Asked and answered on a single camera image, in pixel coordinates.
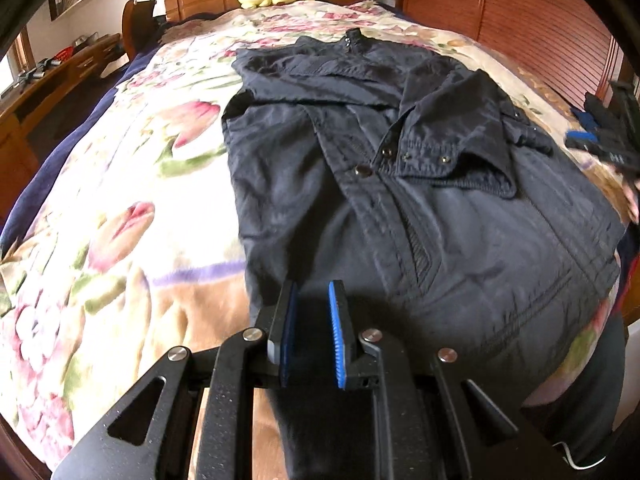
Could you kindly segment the person's right hand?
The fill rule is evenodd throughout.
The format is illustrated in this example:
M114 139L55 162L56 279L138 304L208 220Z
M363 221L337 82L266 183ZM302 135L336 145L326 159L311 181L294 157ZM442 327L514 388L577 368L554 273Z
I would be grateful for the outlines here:
M634 224L639 224L640 180L624 179L622 188L626 198L628 217Z

